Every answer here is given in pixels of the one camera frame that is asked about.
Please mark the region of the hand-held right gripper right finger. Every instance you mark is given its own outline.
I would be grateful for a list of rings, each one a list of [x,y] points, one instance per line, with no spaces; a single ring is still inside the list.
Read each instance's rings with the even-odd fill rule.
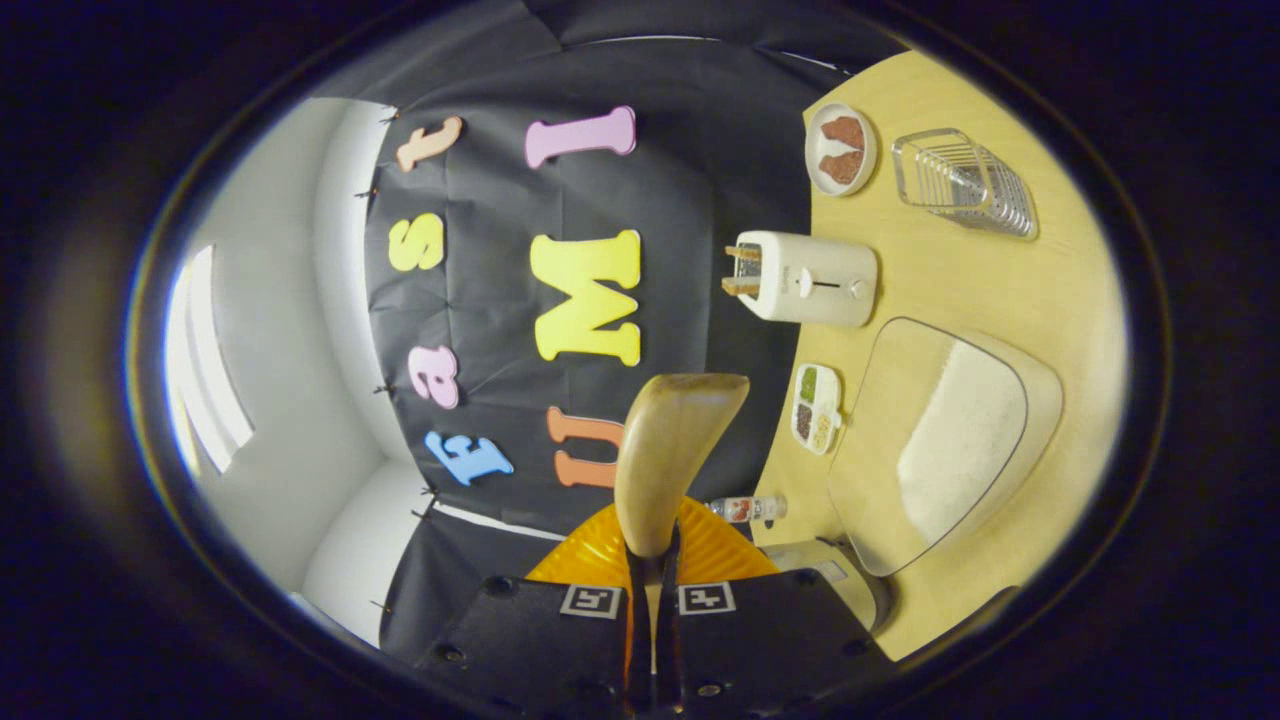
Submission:
[[[678,510],[655,633],[659,716],[822,716],[868,705],[893,662],[893,589],[844,543],[760,548],[703,503]]]

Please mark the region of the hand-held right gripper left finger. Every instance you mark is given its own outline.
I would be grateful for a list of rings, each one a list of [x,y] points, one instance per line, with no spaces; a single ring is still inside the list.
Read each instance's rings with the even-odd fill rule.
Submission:
[[[591,515],[522,575],[480,577],[415,666],[492,716],[637,716],[652,707],[643,566],[618,514]]]

